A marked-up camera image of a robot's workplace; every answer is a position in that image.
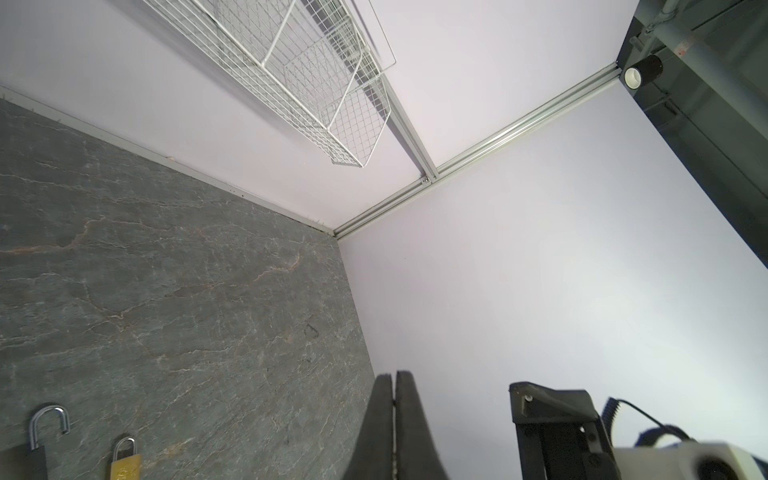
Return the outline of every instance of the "ceiling light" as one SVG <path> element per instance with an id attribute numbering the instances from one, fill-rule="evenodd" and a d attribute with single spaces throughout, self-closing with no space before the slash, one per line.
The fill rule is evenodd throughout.
<path id="1" fill-rule="evenodd" d="M 664 71 L 664 64 L 656 55 L 649 55 L 624 71 L 624 84 L 632 90 L 651 83 Z"/>

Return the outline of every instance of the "open padlock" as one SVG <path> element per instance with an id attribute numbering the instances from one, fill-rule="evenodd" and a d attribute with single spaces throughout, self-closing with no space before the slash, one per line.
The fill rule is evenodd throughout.
<path id="1" fill-rule="evenodd" d="M 131 454 L 118 460 L 118 451 L 125 442 L 131 443 Z M 109 470 L 109 480 L 139 480 L 139 468 L 141 467 L 141 455 L 139 455 L 136 439 L 124 437 L 114 446 L 112 452 L 112 465 Z"/>
<path id="2" fill-rule="evenodd" d="M 61 433 L 69 433 L 69 414 L 61 405 L 49 405 L 39 409 L 29 421 L 29 453 L 27 468 L 30 480 L 48 480 L 48 463 L 45 460 L 45 447 L 38 439 L 38 420 L 45 413 L 54 411 L 61 417 Z"/>

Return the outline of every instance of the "padlock body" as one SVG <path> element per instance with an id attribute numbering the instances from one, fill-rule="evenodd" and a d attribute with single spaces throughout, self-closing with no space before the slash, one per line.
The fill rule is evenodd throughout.
<path id="1" fill-rule="evenodd" d="M 109 480 L 139 480 L 141 455 L 131 455 L 112 462 Z"/>

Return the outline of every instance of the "gray pipe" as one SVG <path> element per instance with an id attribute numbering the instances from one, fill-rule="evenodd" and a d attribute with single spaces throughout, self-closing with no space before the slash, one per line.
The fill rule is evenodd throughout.
<path id="1" fill-rule="evenodd" d="M 661 6 L 655 0 L 640 0 L 634 17 L 643 25 L 648 25 L 660 10 Z M 761 135 L 768 138 L 768 98 L 751 82 L 676 19 L 657 25 L 654 35 Z"/>

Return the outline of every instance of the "basket wire mesh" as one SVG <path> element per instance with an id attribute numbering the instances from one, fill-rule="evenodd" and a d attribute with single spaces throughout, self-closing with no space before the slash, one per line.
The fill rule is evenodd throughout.
<path id="1" fill-rule="evenodd" d="M 391 107 L 343 0 L 144 0 L 328 154 L 364 167 Z"/>

